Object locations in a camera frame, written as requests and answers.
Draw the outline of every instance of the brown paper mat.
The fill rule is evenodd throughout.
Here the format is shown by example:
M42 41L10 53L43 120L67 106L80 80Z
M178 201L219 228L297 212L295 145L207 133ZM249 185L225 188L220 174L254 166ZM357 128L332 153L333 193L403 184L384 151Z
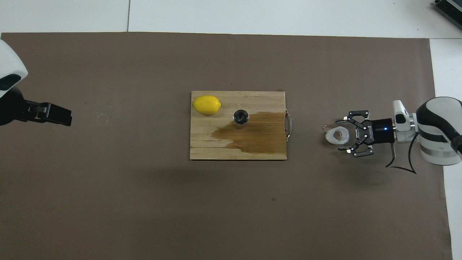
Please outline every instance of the brown paper mat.
M428 39L3 33L24 97L73 124L1 130L1 259L451 259L442 167L353 158L321 127L434 97ZM286 92L286 161L190 161L193 90ZM397 145L395 165L407 165Z

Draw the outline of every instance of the water stain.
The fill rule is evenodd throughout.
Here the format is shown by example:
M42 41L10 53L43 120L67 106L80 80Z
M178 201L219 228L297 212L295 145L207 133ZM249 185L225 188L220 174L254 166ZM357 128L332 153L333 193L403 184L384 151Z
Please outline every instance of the water stain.
M96 113L96 123L98 125L107 125L109 122L109 116L102 113Z
M239 129L234 121L216 129L212 137L230 140L225 148L240 149L251 154L286 154L285 113L259 112L249 115L247 124Z

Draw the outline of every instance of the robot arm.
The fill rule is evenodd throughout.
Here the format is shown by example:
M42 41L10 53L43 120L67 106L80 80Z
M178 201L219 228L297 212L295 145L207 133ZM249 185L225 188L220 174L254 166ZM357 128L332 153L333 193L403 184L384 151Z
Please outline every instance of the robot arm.
M462 153L462 103L455 98L437 97L420 106L416 115L422 156L435 164L459 163Z
M27 70L18 55L2 40L0 58L0 125L15 119L71 125L70 110L52 103L37 103L23 98L16 84L27 76Z
M27 69L18 55L0 40L0 98L27 76Z
M346 150L354 157L360 157L374 154L373 144L390 143L394 158L395 139L398 143L412 142L415 140L416 133L419 133L420 152L425 160L439 165L461 162L461 101L450 97L437 97L425 102L416 113L408 113L402 102L395 100L393 109L393 119L369 120L368 111L360 111L364 113L350 111L344 120L336 121L337 124L352 123L356 126L356 143L351 147L341 147L339 150ZM355 121L353 116L358 115L366 120L362 123ZM363 152L357 151L363 144L368 146L367 149Z

